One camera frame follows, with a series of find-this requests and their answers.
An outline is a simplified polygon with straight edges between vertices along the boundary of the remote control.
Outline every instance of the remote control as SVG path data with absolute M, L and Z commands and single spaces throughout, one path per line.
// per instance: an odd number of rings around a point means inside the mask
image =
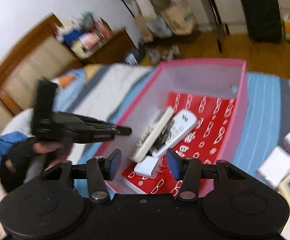
M 173 117 L 174 124 L 171 128 L 170 137 L 165 144 L 155 152 L 152 156 L 161 158 L 166 154 L 167 149 L 175 147 L 182 139 L 184 139 L 197 125 L 197 117 L 193 112 L 182 109 Z
M 149 152 L 166 124 L 172 118 L 173 114 L 174 109 L 171 106 L 159 113 L 154 123 L 148 127 L 147 132 L 139 140 L 135 152 L 129 156 L 130 160 L 135 163 L 140 163 L 144 160 L 146 154 Z

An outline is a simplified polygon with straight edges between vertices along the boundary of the black circular disc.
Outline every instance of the black circular disc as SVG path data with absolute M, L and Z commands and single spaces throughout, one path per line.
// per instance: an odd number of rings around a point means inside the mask
M 240 238 L 261 238 L 280 232 L 289 217 L 285 199 L 266 185 L 233 180 L 203 200 L 207 219 L 220 231 Z
M 82 197 L 58 181 L 32 181 L 10 192 L 0 203 L 4 229 L 24 239 L 60 235 L 84 212 Z

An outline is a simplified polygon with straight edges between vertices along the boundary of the red paper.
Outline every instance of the red paper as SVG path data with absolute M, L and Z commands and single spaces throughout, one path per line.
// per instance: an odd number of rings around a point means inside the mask
M 169 93 L 166 106 L 173 106 L 175 113 L 181 109 L 189 109 L 199 121 L 197 127 L 174 147 L 178 155 L 182 158 L 198 158 L 202 163 L 215 163 L 224 142 L 234 105 L 234 99 Z M 146 194 L 172 193 L 174 196 L 178 194 L 182 181 L 176 181 L 172 177 L 165 157 L 163 157 L 163 165 L 166 168 L 161 168 L 163 173 L 159 173 L 156 179 L 136 175 L 133 172 L 135 165 L 133 163 L 122 175 L 141 191 Z M 204 184 L 204 181 L 201 181 L 200 188 Z

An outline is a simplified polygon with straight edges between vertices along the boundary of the pink storage box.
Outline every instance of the pink storage box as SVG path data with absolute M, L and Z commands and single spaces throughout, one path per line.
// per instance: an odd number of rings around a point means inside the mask
M 186 59 L 161 63 L 144 88 L 133 100 L 117 122 L 129 126 L 133 133 L 129 137 L 116 137 L 115 141 L 103 143 L 96 155 L 107 157 L 114 149 L 122 151 L 122 163 L 116 178 L 108 186 L 117 193 L 135 194 L 121 175 L 130 166 L 128 156 L 147 127 L 153 123 L 160 110 L 166 107 L 170 92 L 192 93 L 214 98 L 235 98 L 231 120 L 217 154 L 216 160 L 229 162 L 235 154 L 247 110 L 246 61 L 239 59 Z M 200 196 L 213 189 L 213 181 L 205 184 Z

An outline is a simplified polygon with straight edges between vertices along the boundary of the dark gray stripe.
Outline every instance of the dark gray stripe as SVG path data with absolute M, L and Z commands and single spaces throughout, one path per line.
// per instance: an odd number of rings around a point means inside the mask
M 278 145 L 283 145 L 284 137 L 290 132 L 290 87 L 288 79 L 280 79 L 280 134 Z
M 110 69 L 111 65 L 106 65 L 101 67 L 97 73 L 92 77 L 92 79 L 84 86 L 82 91 L 78 94 L 74 102 L 69 106 L 67 112 L 72 113 L 76 107 L 84 100 L 88 93 L 100 82 L 101 78 Z

